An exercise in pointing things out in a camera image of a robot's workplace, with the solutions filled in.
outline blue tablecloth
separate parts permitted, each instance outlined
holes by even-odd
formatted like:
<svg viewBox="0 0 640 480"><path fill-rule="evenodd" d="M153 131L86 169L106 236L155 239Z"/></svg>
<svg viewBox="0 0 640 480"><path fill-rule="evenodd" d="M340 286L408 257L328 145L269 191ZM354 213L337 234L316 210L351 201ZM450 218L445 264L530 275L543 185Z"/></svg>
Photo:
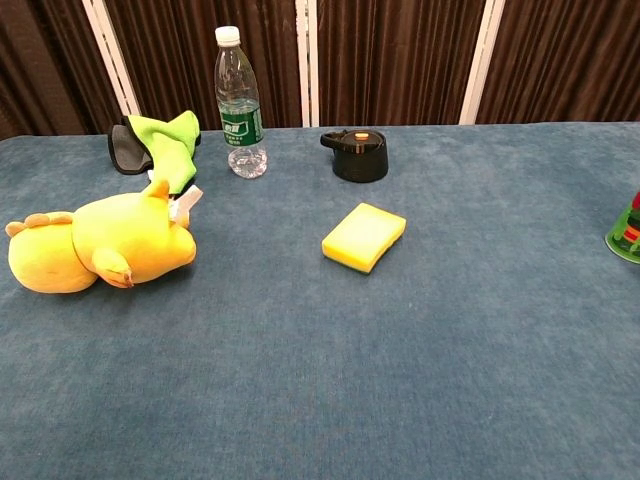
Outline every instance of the blue tablecloth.
<svg viewBox="0 0 640 480"><path fill-rule="evenodd" d="M269 130L257 180L205 132L196 262L152 283L0 264L0 478L639 477L640 266L603 238L640 125L382 128L371 184L327 130ZM146 184L105 136L0 143L4 223ZM368 276L320 247L363 201L408 221Z"/></svg>

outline yellow sponge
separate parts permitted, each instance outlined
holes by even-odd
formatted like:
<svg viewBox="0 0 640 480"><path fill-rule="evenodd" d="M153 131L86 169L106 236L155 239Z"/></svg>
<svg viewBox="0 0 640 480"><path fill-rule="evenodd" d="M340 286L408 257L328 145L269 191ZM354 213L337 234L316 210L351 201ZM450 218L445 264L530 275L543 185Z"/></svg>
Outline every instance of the yellow sponge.
<svg viewBox="0 0 640 480"><path fill-rule="evenodd" d="M348 267L370 273L382 254L400 238L407 221L361 203L322 241L322 253Z"/></svg>

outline brown curtain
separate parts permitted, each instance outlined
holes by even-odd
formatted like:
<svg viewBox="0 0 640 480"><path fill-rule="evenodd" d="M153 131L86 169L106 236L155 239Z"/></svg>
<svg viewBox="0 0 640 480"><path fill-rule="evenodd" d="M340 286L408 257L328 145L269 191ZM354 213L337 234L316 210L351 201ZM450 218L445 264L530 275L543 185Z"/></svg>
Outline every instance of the brown curtain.
<svg viewBox="0 0 640 480"><path fill-rule="evenodd" d="M320 123L457 123L484 3L318 0Z"/></svg>
<svg viewBox="0 0 640 480"><path fill-rule="evenodd" d="M220 128L215 29L235 25L256 73L263 124L300 126L294 0L107 0L145 116L168 120L190 109L203 130Z"/></svg>
<svg viewBox="0 0 640 480"><path fill-rule="evenodd" d="M507 0L477 123L640 120L638 0Z"/></svg>
<svg viewBox="0 0 640 480"><path fill-rule="evenodd" d="M0 0L0 139L106 133L120 116L82 2Z"/></svg>

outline stuffed animal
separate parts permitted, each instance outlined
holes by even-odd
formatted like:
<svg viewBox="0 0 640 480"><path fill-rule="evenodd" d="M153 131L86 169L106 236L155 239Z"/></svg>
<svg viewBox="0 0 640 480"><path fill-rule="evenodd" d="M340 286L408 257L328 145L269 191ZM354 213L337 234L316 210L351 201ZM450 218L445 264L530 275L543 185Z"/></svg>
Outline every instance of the stuffed animal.
<svg viewBox="0 0 640 480"><path fill-rule="evenodd" d="M169 182L155 179L142 192L74 213L35 213L9 223L9 266L24 287L41 293L78 292L98 277L129 288L194 260L188 226L188 209L171 219Z"/></svg>

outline plush toy ear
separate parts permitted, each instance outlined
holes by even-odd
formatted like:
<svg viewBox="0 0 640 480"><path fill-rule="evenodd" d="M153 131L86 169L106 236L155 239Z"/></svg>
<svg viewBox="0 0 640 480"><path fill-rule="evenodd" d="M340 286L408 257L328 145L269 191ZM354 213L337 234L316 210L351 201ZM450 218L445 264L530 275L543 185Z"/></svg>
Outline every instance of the plush toy ear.
<svg viewBox="0 0 640 480"><path fill-rule="evenodd" d="M169 181L164 178L154 178L142 191L142 195L169 200Z"/></svg>

